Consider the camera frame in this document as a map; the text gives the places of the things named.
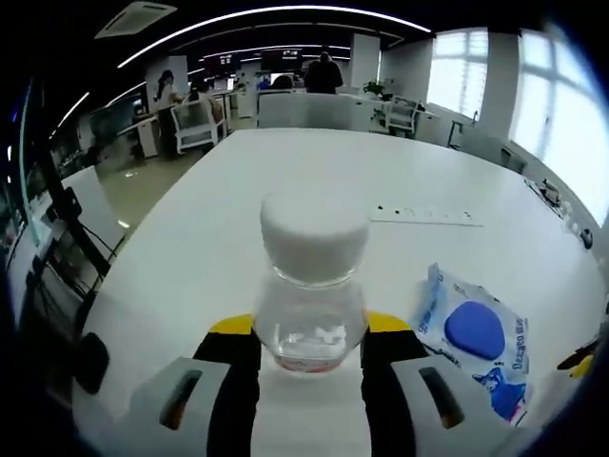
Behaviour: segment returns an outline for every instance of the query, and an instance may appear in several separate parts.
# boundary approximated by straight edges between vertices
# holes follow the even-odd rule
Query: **plastic bottle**
[[[301,183],[263,201],[270,265],[254,330],[283,368],[329,371],[362,341],[367,318],[353,273],[369,219],[356,195],[337,185]]]

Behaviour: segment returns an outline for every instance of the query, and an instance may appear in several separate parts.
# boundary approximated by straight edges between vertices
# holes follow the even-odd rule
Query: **ceiling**
[[[33,7],[28,6],[28,2],[22,3],[22,16],[28,26],[16,30],[10,40],[10,59],[14,61],[11,73],[15,79],[10,103],[14,105],[23,97],[30,76],[43,78],[49,131],[85,92],[90,91],[90,97],[79,110],[103,106],[141,82],[147,65],[168,53],[187,55],[189,69],[196,70],[201,67],[198,60],[202,56],[226,50],[282,44],[349,46],[350,37],[357,30],[379,33],[384,49],[397,40],[412,42],[430,36],[401,24],[353,13],[273,11],[225,20],[181,34],[117,69],[134,52],[176,30],[236,11],[289,3],[166,0],[157,3],[172,5],[178,10],[137,35],[98,40],[93,39],[95,34],[130,1],[54,0],[44,2],[45,6],[38,11],[29,11]],[[535,2],[526,2],[525,8],[520,0],[504,4],[470,0],[292,2],[294,5],[307,3],[372,10],[419,24],[432,32],[469,27],[507,32],[516,32],[518,28],[540,29],[545,17],[540,6],[533,6]]]

